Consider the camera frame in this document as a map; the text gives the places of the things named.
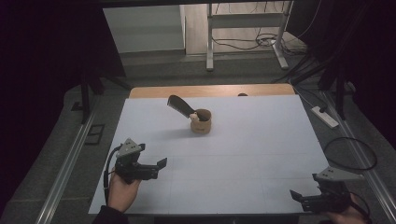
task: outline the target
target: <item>aluminum rail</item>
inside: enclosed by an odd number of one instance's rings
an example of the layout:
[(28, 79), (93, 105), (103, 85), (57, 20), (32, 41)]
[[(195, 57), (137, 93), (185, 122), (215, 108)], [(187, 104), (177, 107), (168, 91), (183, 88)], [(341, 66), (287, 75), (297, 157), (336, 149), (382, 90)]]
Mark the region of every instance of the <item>aluminum rail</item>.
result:
[[(333, 117), (337, 120), (340, 125), (340, 131), (346, 137), (356, 138), (353, 134), (352, 130), (350, 129), (347, 121), (341, 120), (338, 116), (335, 108), (334, 108), (334, 100), (332, 99), (329, 92), (321, 92), (324, 100), (328, 103), (328, 108), (330, 109)], [(370, 166), (370, 160), (364, 153), (363, 148), (360, 144), (353, 142), (350, 143), (351, 152), (355, 159), (357, 160), (360, 167), (368, 167)], [(372, 188), (373, 192), (375, 193), (376, 198), (382, 205), (385, 213), (388, 216), (390, 223), (396, 224), (396, 202), (393, 199), (392, 195), (390, 194), (387, 186), (385, 185), (384, 181), (379, 176), (378, 172), (374, 170), (369, 170), (364, 172), (364, 176), (366, 181)]]
[(83, 147), (85, 142), (85, 138), (91, 128), (99, 103), (100, 96), (93, 96), (92, 112), (88, 116), (85, 124), (81, 124), (75, 141), (70, 147), (66, 159), (64, 159), (64, 164), (62, 165), (61, 170), (59, 171), (58, 176), (56, 177), (52, 188), (49, 191), (49, 195), (47, 196), (47, 199), (44, 202), (43, 207), (41, 208), (38, 218), (35, 221), (36, 224), (51, 223), (56, 208), (58, 207), (59, 201), (61, 200), (62, 194), (64, 193), (64, 189), (66, 188), (67, 181), (69, 180), (69, 177), (73, 171), (79, 152), (81, 151), (81, 148)]

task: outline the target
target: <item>hand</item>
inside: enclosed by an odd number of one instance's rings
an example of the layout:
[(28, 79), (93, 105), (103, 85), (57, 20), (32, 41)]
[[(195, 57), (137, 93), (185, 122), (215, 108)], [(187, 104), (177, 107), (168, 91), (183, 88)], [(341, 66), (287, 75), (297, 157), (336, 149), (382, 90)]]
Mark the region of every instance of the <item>hand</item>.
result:
[(124, 213), (134, 202), (140, 182), (142, 180), (134, 180), (134, 183), (129, 185), (119, 175), (114, 173), (113, 169), (107, 206)]
[[(351, 194), (352, 202), (356, 203), (355, 195)], [(358, 212), (355, 208), (349, 206), (342, 213), (323, 213), (324, 216), (328, 217), (334, 224), (365, 224), (363, 215)]]

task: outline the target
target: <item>sleeve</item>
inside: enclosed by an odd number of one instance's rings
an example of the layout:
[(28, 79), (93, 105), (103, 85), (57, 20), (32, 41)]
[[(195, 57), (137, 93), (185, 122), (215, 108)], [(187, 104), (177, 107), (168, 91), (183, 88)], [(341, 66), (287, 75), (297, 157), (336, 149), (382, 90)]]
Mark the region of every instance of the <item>sleeve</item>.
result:
[(128, 224), (128, 217), (114, 208), (103, 205), (92, 224)]

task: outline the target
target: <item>wooden cup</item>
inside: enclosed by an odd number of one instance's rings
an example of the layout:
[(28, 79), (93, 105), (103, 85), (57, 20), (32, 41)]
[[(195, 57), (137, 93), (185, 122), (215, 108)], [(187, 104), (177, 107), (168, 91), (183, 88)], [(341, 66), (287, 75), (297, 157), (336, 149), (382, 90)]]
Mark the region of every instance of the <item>wooden cup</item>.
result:
[(206, 109), (197, 109), (196, 112), (198, 114), (203, 115), (208, 118), (207, 121), (191, 121), (191, 130), (194, 133), (209, 133), (210, 128), (212, 127), (212, 113)]

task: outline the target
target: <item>white tabletop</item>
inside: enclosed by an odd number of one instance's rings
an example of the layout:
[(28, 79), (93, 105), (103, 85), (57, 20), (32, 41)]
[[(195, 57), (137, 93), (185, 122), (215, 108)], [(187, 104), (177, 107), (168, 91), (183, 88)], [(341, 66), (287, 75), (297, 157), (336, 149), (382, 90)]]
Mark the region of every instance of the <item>white tabletop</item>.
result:
[[(110, 149), (130, 137), (146, 144), (140, 163), (168, 158), (158, 179), (141, 183), (127, 214), (302, 213), (290, 189), (320, 194), (312, 174), (329, 164), (298, 95), (184, 99), (212, 112), (210, 133), (193, 133), (165, 98), (125, 101)], [(89, 213), (103, 204), (101, 177)]]

